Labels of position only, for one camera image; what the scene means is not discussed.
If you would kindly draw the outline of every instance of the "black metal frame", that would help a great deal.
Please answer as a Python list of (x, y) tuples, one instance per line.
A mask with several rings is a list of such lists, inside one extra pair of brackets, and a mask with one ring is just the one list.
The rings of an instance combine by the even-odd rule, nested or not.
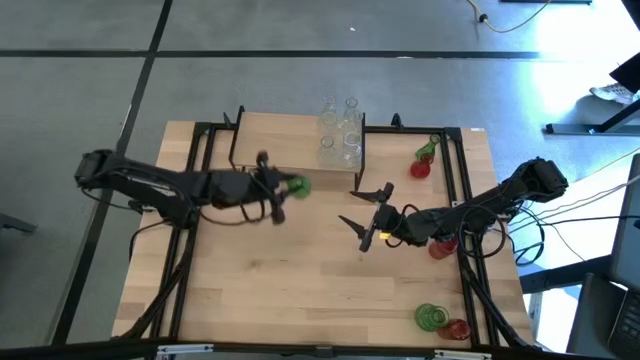
[(640, 100), (620, 110), (602, 124), (547, 124), (546, 130), (549, 135), (640, 136), (640, 126), (626, 125), (638, 116), (640, 116)]
[(335, 356), (393, 356), (393, 357), (421, 357), (433, 359), (442, 356), (445, 351), (478, 354), (478, 358), (488, 359), (485, 354), (491, 354), (492, 360), (539, 360), (544, 357), (547, 360), (606, 360), (592, 356), (578, 356), (560, 353), (541, 353), (533, 350), (523, 350), (508, 347), (478, 346), (474, 349), (427, 349), (407, 347), (361, 347), (361, 346), (335, 346), (323, 347), (316, 345), (272, 345), (272, 344), (236, 344), (236, 343), (211, 343), (176, 341), (171, 338), (141, 339), (141, 340), (117, 340), (100, 341), (81, 344), (64, 345), (64, 356), (61, 356), (60, 346), (39, 346), (21, 349), (0, 350), (0, 359), (132, 359), (159, 353), (159, 347), (171, 345), (201, 345), (203, 350), (209, 352), (226, 353), (260, 353), (281, 355), (309, 355), (320, 358)]
[(581, 284), (588, 273), (602, 278), (609, 278), (612, 259), (611, 255), (605, 255), (587, 261), (521, 276), (520, 285), (522, 285), (522, 292), (525, 294), (535, 294), (546, 290)]
[[(460, 128), (445, 128), (445, 132), (447, 133), (449, 138), (453, 140), (456, 147), (458, 166), (460, 168), (460, 177), (462, 179), (462, 192), (464, 194), (464, 200), (467, 201), (473, 197), (473, 194), (471, 191), (471, 181), (469, 179), (469, 171), (467, 168), (467, 158), (464, 154), (464, 147), (462, 145), (462, 132)], [(482, 238), (472, 236), (471, 244), (473, 246), (474, 255), (476, 256), (475, 264), (476, 272), (478, 273), (478, 280), (480, 280), (480, 285), (482, 286), (482, 288), (487, 292), (489, 296), (491, 296), (491, 289), (489, 288), (489, 278), (487, 276), (487, 267), (484, 259), (482, 259), (482, 257), (484, 256), (482, 250)], [(500, 338), (498, 337), (498, 329), (493, 323), (493, 318), (491, 317), (487, 309), (484, 309), (484, 317), (487, 323), (489, 344), (493, 346), (499, 346)]]
[[(243, 106), (240, 106), (238, 111), (238, 116), (236, 118), (236, 123), (232, 124), (229, 121), (229, 118), (226, 114), (224, 116), (223, 123), (196, 123), (194, 126), (194, 131), (191, 139), (191, 145), (189, 148), (189, 155), (187, 158), (186, 171), (193, 171), (195, 165), (195, 159), (198, 154), (198, 149), (200, 145), (200, 139), (205, 134), (207, 135), (207, 141), (205, 146), (205, 152), (203, 156), (202, 169), (206, 170), (209, 168), (209, 164), (211, 162), (212, 152), (213, 152), (213, 144), (215, 139), (215, 134), (217, 130), (231, 130), (234, 131), (233, 140), (230, 145), (230, 153), (229, 153), (229, 163), (231, 166), (236, 169), (235, 164), (233, 164), (233, 150), (236, 145), (236, 140), (238, 136), (238, 132), (240, 129), (240, 123), (242, 121), (242, 114), (245, 109)], [(451, 164), (451, 156), (449, 153), (449, 145), (448, 139), (452, 138), (455, 141), (456, 145), (456, 156), (458, 159), (458, 167), (460, 169), (461, 174), (461, 182), (463, 184), (463, 190), (465, 192), (465, 198), (468, 199), (471, 196), (470, 189), (471, 185), (469, 182), (468, 171), (466, 167), (466, 161), (464, 157), (464, 148), (462, 146), (462, 136), (460, 135), (459, 128), (428, 128), (428, 127), (405, 127), (402, 124), (402, 120), (399, 114), (394, 114), (393, 119), (391, 121), (391, 126), (366, 126), (365, 116), (362, 119), (362, 168), (360, 174), (355, 174), (356, 177), (356, 187), (359, 186), (360, 181), (362, 179), (362, 174), (365, 168), (365, 158), (366, 158), (366, 148), (365, 148), (365, 139), (366, 134), (419, 134), (419, 135), (439, 135), (442, 139), (440, 142), (440, 149), (442, 151), (442, 163), (444, 167), (444, 175), (445, 182), (447, 185), (449, 201), (453, 203), (456, 201), (456, 189), (455, 182), (453, 178), (453, 168)], [(188, 237), (185, 244), (185, 247), (190, 247), (193, 250), (195, 246), (195, 239), (197, 234), (197, 223), (191, 229), (188, 230)], [(169, 241), (169, 246), (167, 249), (167, 255), (165, 259), (165, 264), (163, 268), (161, 284), (159, 288), (163, 287), (163, 284), (168, 282), (169, 277), (173, 272), (173, 268), (175, 266), (176, 254), (179, 247), (180, 237), (182, 231), (174, 228), (171, 233), (171, 238)], [(165, 343), (173, 343), (173, 344), (182, 344), (189, 342), (181, 342), (178, 341), (178, 333), (180, 328), (180, 322), (182, 319), (182, 311), (185, 303), (185, 296), (187, 290), (187, 281), (189, 278), (189, 270), (191, 266), (191, 259), (193, 256), (193, 252), (189, 251), (191, 257), (187, 260), (186, 272), (183, 277), (180, 279), (179, 284), (177, 286), (176, 300), (174, 303), (173, 314), (170, 320), (169, 327), (169, 337), (165, 338), (168, 341)], [(481, 268), (484, 269), (484, 260), (479, 260), (481, 264)], [(488, 281), (486, 278), (486, 271), (480, 275), (481, 278), (484, 279), (485, 284), (488, 288)], [(461, 281), (463, 283), (463, 296), (465, 299), (465, 309), (467, 313), (467, 321), (471, 327), (472, 332), (472, 346), (478, 347), (480, 346), (480, 340), (478, 336), (478, 323), (475, 315), (475, 308), (473, 304), (473, 293), (467, 281), (461, 276)], [(153, 319), (151, 323), (151, 331), (149, 335), (149, 339), (147, 340), (139, 340), (141, 344), (144, 344), (148, 341), (153, 341), (153, 339), (161, 339), (158, 338), (160, 334), (160, 325), (162, 323), (162, 318), (164, 316), (164, 304), (162, 305), (162, 311), (160, 311), (156, 317)], [(116, 343), (123, 341), (122, 339), (113, 340)], [(234, 344), (232, 347), (234, 349), (238, 349), (237, 351), (256, 351), (255, 347), (261, 349), (268, 349), (270, 352), (275, 352), (279, 354), (289, 354), (291, 349), (303, 349), (303, 352), (296, 352), (296, 354), (308, 354), (311, 350), (314, 355), (320, 357), (333, 357), (340, 354), (376, 354), (376, 355), (394, 355), (398, 356), (398, 354), (406, 353), (407, 356), (415, 356), (416, 354), (421, 354), (418, 356), (425, 356), (429, 354), (433, 354), (435, 349), (424, 348), (424, 349), (411, 349), (411, 348), (394, 348), (394, 347), (342, 347), (342, 346), (294, 346), (294, 345), (256, 345), (256, 344)], [(220, 345), (216, 344), (217, 351), (220, 351)], [(336, 349), (342, 349), (344, 352), (339, 352)]]

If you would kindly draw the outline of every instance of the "shoe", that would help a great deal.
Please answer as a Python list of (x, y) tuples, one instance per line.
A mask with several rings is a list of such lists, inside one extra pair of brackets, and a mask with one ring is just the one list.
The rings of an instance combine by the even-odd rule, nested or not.
[(619, 104), (629, 105), (634, 100), (634, 94), (624, 86), (615, 83), (604, 87), (593, 87), (589, 91), (602, 100), (615, 101)]

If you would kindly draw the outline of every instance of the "table leg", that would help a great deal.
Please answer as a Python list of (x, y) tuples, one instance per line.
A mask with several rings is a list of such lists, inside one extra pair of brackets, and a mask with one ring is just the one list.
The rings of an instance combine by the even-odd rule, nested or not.
[(32, 233), (36, 231), (37, 226), (24, 222), (20, 219), (16, 219), (13, 216), (0, 213), (0, 228), (15, 229), (26, 233)]
[(601, 256), (555, 269), (539, 271), (520, 277), (522, 291), (533, 294), (545, 290), (582, 283), (587, 273), (606, 275), (611, 267), (611, 255)]

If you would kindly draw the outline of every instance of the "black cable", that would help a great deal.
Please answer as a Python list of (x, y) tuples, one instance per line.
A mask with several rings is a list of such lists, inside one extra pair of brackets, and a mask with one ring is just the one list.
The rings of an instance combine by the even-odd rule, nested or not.
[[(535, 220), (536, 222), (539, 221), (539, 219), (535, 216), (535, 214), (533, 212), (531, 212), (528, 208), (526, 207), (521, 207), (521, 211), (523, 211), (524, 213), (526, 213), (527, 215), (529, 215), (533, 220)], [(523, 266), (528, 266), (531, 265), (533, 263), (535, 263), (540, 256), (542, 256), (542, 252), (544, 251), (544, 241), (545, 241), (545, 233), (544, 230), (542, 229), (542, 227), (538, 227), (538, 229), (540, 230), (540, 242), (537, 242), (533, 245), (527, 246), (525, 248), (522, 249), (518, 249), (516, 250), (516, 244), (515, 241), (513, 241), (513, 238), (511, 237), (511, 235), (507, 234), (507, 233), (503, 233), (502, 230), (498, 230), (498, 229), (492, 229), (493, 231), (497, 231), (499, 233), (504, 234), (507, 238), (509, 238), (509, 240), (511, 241), (511, 246), (512, 246), (512, 251), (513, 254), (519, 254), (516, 258), (515, 258), (515, 263), (516, 266), (518, 267), (523, 267)], [(536, 253), (536, 255), (533, 257), (532, 260), (529, 260), (527, 262), (521, 263), (519, 262), (519, 260), (531, 249), (538, 247), (538, 252)]]
[(86, 197), (88, 197), (88, 198), (90, 198), (90, 199), (92, 199), (92, 200), (95, 200), (95, 201), (97, 201), (97, 202), (99, 202), (99, 203), (102, 203), (102, 204), (107, 204), (107, 205), (109, 205), (109, 206), (111, 206), (111, 207), (114, 207), (114, 208), (116, 208), (116, 209), (122, 209), (122, 210), (131, 210), (131, 211), (135, 211), (134, 209), (132, 209), (132, 208), (131, 208), (131, 207), (129, 207), (129, 206), (122, 206), (122, 205), (117, 205), (117, 204), (110, 203), (110, 202), (108, 202), (108, 201), (104, 201), (104, 200), (100, 199), (100, 198), (99, 198), (99, 197), (97, 197), (97, 196), (93, 196), (93, 195), (91, 195), (91, 194), (90, 194), (86, 189), (80, 188), (80, 192), (82, 192), (82, 194), (84, 194), (84, 196), (86, 196)]
[(168, 224), (169, 221), (168, 220), (162, 220), (160, 222), (157, 223), (153, 223), (151, 225), (147, 225), (145, 227), (141, 227), (140, 229), (136, 230), (133, 235), (131, 235), (131, 240), (129, 240), (129, 261), (131, 261), (131, 258), (133, 257), (133, 248), (135, 247), (135, 242), (136, 242), (136, 237), (138, 237), (138, 235), (145, 231), (145, 230), (149, 230), (152, 227), (158, 226), (158, 225), (163, 225), (163, 224)]
[(222, 226), (240, 226), (240, 225), (244, 225), (244, 224), (255, 224), (258, 223), (264, 219), (266, 219), (268, 216), (270, 215), (266, 215), (266, 216), (261, 216), (259, 219), (246, 219), (242, 220), (242, 221), (236, 221), (236, 222), (224, 222), (224, 221), (219, 221), (219, 220), (214, 220), (208, 216), (206, 216), (205, 214), (202, 213), (202, 209), (200, 209), (200, 217), (202, 219), (204, 219), (206, 222), (209, 222), (211, 224), (214, 225), (222, 225)]
[(251, 219), (249, 217), (249, 214), (247, 213), (247, 210), (244, 208), (244, 204), (240, 204), (240, 211), (242, 212), (242, 217), (248, 223), (258, 223), (258, 222), (264, 220), (265, 217), (271, 216), (271, 214), (265, 216), (265, 214), (264, 214), (265, 213), (265, 208), (264, 208), (264, 201), (263, 200), (260, 200), (260, 216), (255, 218), (255, 219)]
[(592, 217), (592, 218), (569, 219), (569, 220), (556, 221), (553, 223), (545, 223), (542, 226), (553, 226), (553, 225), (564, 224), (567, 222), (576, 222), (576, 221), (592, 221), (592, 220), (607, 220), (607, 219), (620, 219), (620, 220), (640, 219), (640, 215), (600, 216), (600, 217)]
[[(528, 246), (524, 249), (519, 249), (517, 251), (515, 251), (514, 249), (514, 253), (517, 252), (521, 252), (520, 255), (518, 255), (515, 259), (516, 262), (516, 266), (518, 267), (524, 267), (524, 266), (529, 266), (531, 264), (534, 264), (536, 261), (538, 261), (538, 259), (540, 259), (540, 257), (542, 256), (542, 253), (544, 252), (544, 242), (546, 239), (546, 234), (544, 232), (544, 229), (542, 228), (542, 220), (540, 220), (540, 218), (538, 218), (538, 216), (536, 214), (533, 213), (533, 211), (529, 210), (529, 209), (522, 209), (522, 211), (524, 213), (526, 213), (527, 215), (529, 215), (529, 217), (531, 217), (535, 222), (536, 225), (538, 226), (538, 231), (540, 231), (540, 242), (535, 243), (531, 246)], [(526, 261), (526, 262), (519, 262), (520, 259), (531, 249), (538, 247), (538, 252), (533, 256), (533, 259)]]
[(420, 216), (420, 218), (426, 222), (437, 222), (438, 220), (442, 219), (444, 216), (436, 218), (435, 216), (433, 216), (432, 213), (428, 212), (429, 216), (431, 217), (431, 219), (427, 219), (424, 215), (422, 215), (422, 213), (420, 212), (420, 209), (418, 209), (417, 206), (413, 205), (413, 204), (407, 204), (402, 208), (402, 215), (404, 215), (405, 211), (407, 211), (407, 209), (413, 209), (413, 211), (415, 211), (418, 216)]
[(392, 244), (392, 243), (390, 243), (390, 242), (389, 242), (389, 239), (385, 239), (385, 241), (384, 241), (384, 243), (385, 243), (385, 244), (387, 244), (387, 246), (388, 246), (388, 247), (390, 247), (390, 248), (392, 248), (392, 249), (395, 249), (395, 248), (397, 248), (398, 246), (402, 245), (402, 243), (403, 243), (403, 242), (404, 242), (404, 241), (400, 240), (400, 241), (398, 241), (398, 243), (397, 243), (397, 244)]
[[(467, 210), (462, 217), (460, 218), (460, 224), (458, 225), (458, 246), (460, 247), (460, 249), (462, 250), (462, 252), (469, 256), (470, 258), (473, 259), (487, 259), (490, 258), (492, 256), (494, 256), (495, 254), (499, 253), (500, 250), (502, 250), (502, 248), (504, 248), (504, 245), (507, 242), (507, 230), (506, 227), (504, 226), (504, 222), (498, 217), (498, 215), (493, 212), (491, 209), (484, 207), (482, 205), (467, 205), (468, 207), (470, 207), (471, 209)], [(474, 254), (474, 249), (472, 250), (468, 250), (465, 244), (465, 235), (464, 235), (464, 219), (465, 217), (469, 214), (469, 212), (471, 210), (473, 210), (474, 208), (478, 208), (478, 209), (482, 209), (486, 212), (488, 212), (489, 214), (493, 215), (495, 217), (495, 219), (498, 221), (498, 224), (500, 224), (500, 229), (502, 232), (502, 239), (500, 240), (500, 244), (498, 245), (498, 247), (493, 250), (492, 252), (482, 255), (482, 256), (477, 256)]]

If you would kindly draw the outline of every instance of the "green object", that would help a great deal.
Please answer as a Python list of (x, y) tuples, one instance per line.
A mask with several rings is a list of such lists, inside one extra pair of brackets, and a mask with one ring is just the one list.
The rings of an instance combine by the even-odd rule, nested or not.
[(425, 160), (426, 157), (433, 158), (436, 156), (436, 145), (440, 143), (440, 136), (431, 135), (429, 143), (416, 151), (417, 160)]
[(449, 323), (449, 312), (442, 306), (422, 304), (416, 308), (416, 324), (424, 330), (433, 332)]
[(311, 180), (303, 176), (298, 176), (297, 178), (287, 181), (287, 187), (293, 197), (296, 199), (304, 199), (311, 193)]

